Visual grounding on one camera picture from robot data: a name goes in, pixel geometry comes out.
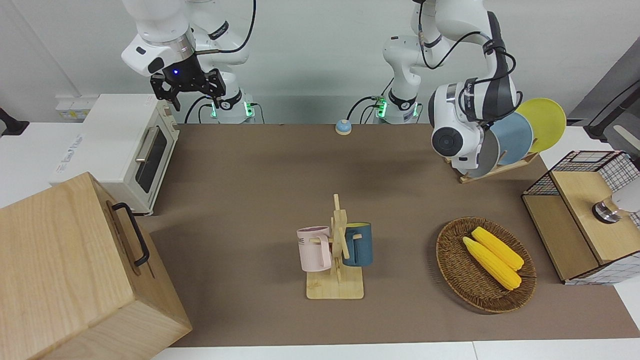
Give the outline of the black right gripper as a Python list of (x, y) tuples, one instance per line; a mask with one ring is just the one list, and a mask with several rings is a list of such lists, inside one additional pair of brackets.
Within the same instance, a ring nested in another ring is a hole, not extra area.
[(205, 76), (198, 55), (192, 54), (187, 59), (170, 64), (161, 72), (150, 76), (151, 88), (158, 100), (167, 101), (176, 111), (181, 110), (179, 92), (209, 94), (214, 106), (217, 109), (221, 107), (222, 98), (226, 95), (226, 83), (221, 71), (212, 69)]

